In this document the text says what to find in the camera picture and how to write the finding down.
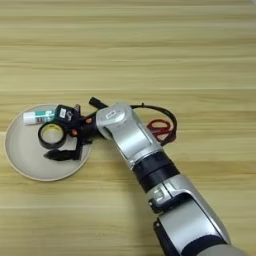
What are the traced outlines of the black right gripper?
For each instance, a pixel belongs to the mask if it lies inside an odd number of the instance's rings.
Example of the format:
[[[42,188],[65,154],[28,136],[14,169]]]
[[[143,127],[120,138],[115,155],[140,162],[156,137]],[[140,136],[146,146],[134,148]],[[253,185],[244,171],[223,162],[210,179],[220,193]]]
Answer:
[[[96,113],[87,116],[81,113],[81,106],[76,104],[73,108],[74,115],[71,119],[69,135],[77,139],[75,150],[50,150],[44,157],[54,161],[80,160],[83,147],[92,144],[92,138],[99,134],[96,126]]]

